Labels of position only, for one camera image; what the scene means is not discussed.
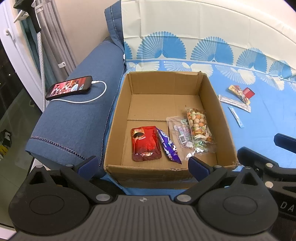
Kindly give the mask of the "grey curtain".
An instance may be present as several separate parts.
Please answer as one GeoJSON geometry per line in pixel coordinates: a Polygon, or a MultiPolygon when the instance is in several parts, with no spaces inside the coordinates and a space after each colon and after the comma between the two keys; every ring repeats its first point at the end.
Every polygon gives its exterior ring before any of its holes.
{"type": "Polygon", "coordinates": [[[35,4],[41,28],[46,85],[66,80],[76,68],[76,60],[66,38],[55,1],[15,1],[14,8],[24,11],[19,4],[35,4]]]}

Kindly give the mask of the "silver long stick packet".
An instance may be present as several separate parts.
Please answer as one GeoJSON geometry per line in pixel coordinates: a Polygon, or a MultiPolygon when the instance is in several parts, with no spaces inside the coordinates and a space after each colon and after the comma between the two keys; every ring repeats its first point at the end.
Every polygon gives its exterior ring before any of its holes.
{"type": "Polygon", "coordinates": [[[235,106],[237,108],[243,109],[244,111],[251,113],[251,107],[243,102],[239,102],[233,99],[230,99],[228,97],[222,96],[222,95],[218,95],[218,99],[220,102],[226,103],[226,104],[230,104],[231,106],[235,106]]]}

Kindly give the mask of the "clear candy bag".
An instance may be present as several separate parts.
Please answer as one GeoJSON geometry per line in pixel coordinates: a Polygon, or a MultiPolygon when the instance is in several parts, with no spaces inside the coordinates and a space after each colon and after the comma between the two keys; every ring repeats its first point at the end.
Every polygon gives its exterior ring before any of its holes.
{"type": "Polygon", "coordinates": [[[177,147],[178,156],[182,161],[187,161],[189,157],[197,154],[191,140],[191,133],[188,120],[181,116],[171,116],[166,118],[169,127],[169,135],[177,147]]]}

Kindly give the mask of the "red coffee pouch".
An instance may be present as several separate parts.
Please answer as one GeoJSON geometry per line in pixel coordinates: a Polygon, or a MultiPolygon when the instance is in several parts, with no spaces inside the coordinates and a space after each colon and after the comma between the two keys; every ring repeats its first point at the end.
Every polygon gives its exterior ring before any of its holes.
{"type": "Polygon", "coordinates": [[[155,126],[132,128],[131,137],[133,161],[151,161],[162,157],[158,131],[155,126]]]}

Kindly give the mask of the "blue white fan-pattern cloth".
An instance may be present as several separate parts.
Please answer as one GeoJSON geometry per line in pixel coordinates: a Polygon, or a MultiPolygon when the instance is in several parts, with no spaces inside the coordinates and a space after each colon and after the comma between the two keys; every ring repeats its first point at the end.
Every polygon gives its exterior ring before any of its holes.
{"type": "Polygon", "coordinates": [[[236,152],[248,147],[295,168],[295,154],[273,141],[277,133],[295,136],[295,36],[288,37],[295,12],[284,1],[121,1],[121,17],[124,78],[202,72],[217,96],[239,102],[229,86],[250,88],[251,113],[220,102],[236,152]]]}

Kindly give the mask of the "small red packet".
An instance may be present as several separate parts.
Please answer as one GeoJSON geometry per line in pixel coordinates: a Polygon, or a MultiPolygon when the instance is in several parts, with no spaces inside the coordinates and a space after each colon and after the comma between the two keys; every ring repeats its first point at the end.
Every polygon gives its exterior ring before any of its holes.
{"type": "Polygon", "coordinates": [[[248,99],[251,99],[251,97],[253,97],[255,95],[255,93],[250,88],[248,88],[248,87],[243,90],[243,94],[248,99]]]}

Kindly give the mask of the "black smartphone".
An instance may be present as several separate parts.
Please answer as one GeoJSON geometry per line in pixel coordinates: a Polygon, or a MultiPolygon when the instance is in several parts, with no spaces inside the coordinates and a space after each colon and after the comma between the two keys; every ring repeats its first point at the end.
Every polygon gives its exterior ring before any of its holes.
{"type": "Polygon", "coordinates": [[[53,100],[70,95],[85,94],[90,90],[92,81],[91,76],[85,76],[56,83],[49,88],[45,99],[53,100]]]}

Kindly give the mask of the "purple chocolate bar wrapper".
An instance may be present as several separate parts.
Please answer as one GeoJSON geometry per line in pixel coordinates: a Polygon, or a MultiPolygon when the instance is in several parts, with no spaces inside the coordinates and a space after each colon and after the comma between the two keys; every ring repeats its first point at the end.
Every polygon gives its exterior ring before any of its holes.
{"type": "Polygon", "coordinates": [[[166,153],[166,156],[170,159],[170,161],[182,164],[182,161],[180,160],[178,156],[177,147],[175,144],[171,141],[171,139],[159,128],[157,129],[159,141],[161,142],[161,145],[163,146],[163,149],[166,153]]]}

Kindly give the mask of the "yellow snack bar wrapper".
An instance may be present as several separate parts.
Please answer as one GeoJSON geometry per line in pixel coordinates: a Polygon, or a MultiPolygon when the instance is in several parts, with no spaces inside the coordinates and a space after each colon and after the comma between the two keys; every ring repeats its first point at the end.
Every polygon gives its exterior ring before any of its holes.
{"type": "Polygon", "coordinates": [[[238,85],[230,85],[228,89],[245,104],[250,105],[249,98],[246,97],[246,95],[243,93],[243,90],[238,85]]]}

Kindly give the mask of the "light blue stick packet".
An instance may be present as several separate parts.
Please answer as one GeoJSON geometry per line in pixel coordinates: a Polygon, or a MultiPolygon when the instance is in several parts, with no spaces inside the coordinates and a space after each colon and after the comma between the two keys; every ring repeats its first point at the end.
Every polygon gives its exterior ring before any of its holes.
{"type": "Polygon", "coordinates": [[[231,111],[232,115],[234,116],[234,118],[235,118],[237,124],[239,125],[239,127],[244,128],[244,125],[243,125],[242,121],[240,120],[238,114],[236,113],[235,109],[230,107],[230,106],[228,108],[231,111]]]}

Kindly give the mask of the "brown cardboard box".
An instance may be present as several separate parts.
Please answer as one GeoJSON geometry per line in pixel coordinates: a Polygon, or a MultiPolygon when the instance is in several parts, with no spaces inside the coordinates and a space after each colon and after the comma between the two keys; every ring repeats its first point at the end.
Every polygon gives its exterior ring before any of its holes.
{"type": "Polygon", "coordinates": [[[130,72],[123,81],[115,108],[104,158],[104,170],[121,186],[133,188],[189,188],[195,179],[188,161],[132,159],[132,129],[155,126],[179,145],[169,117],[186,117],[186,108],[204,111],[214,139],[214,150],[200,154],[208,165],[233,170],[238,165],[236,149],[218,96],[202,72],[130,72]]]}

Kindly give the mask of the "peanut snack bag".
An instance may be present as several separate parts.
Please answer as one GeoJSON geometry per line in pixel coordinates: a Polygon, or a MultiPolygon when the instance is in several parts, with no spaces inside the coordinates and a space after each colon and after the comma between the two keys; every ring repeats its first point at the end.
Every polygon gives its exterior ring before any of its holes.
{"type": "Polygon", "coordinates": [[[210,131],[206,114],[198,108],[185,108],[191,140],[196,153],[214,153],[215,138],[210,131]]]}

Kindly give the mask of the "blue denim sofa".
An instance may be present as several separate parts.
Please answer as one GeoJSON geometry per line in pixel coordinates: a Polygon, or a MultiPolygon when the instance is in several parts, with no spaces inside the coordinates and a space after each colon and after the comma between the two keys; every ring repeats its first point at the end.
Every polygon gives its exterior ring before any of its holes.
{"type": "Polygon", "coordinates": [[[95,176],[103,177],[107,139],[126,71],[121,2],[104,11],[109,31],[70,74],[90,75],[96,83],[85,94],[51,101],[39,118],[25,151],[52,170],[78,165],[91,156],[98,158],[95,176]]]}

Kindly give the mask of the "garment steamer stand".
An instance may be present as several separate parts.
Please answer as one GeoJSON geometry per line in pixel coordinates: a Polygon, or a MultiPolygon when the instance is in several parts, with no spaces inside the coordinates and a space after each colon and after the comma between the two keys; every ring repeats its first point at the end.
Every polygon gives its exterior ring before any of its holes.
{"type": "MultiPolygon", "coordinates": [[[[46,78],[45,78],[45,70],[44,70],[44,56],[43,56],[43,46],[42,46],[42,34],[41,34],[41,26],[37,17],[36,12],[36,1],[29,0],[19,0],[14,4],[14,9],[20,10],[20,12],[25,12],[31,18],[33,27],[37,34],[37,49],[38,49],[38,57],[39,57],[39,66],[40,66],[40,76],[42,82],[42,100],[43,106],[42,111],[46,108],[46,78]]],[[[21,13],[15,18],[14,23],[19,20],[21,13]]]]}

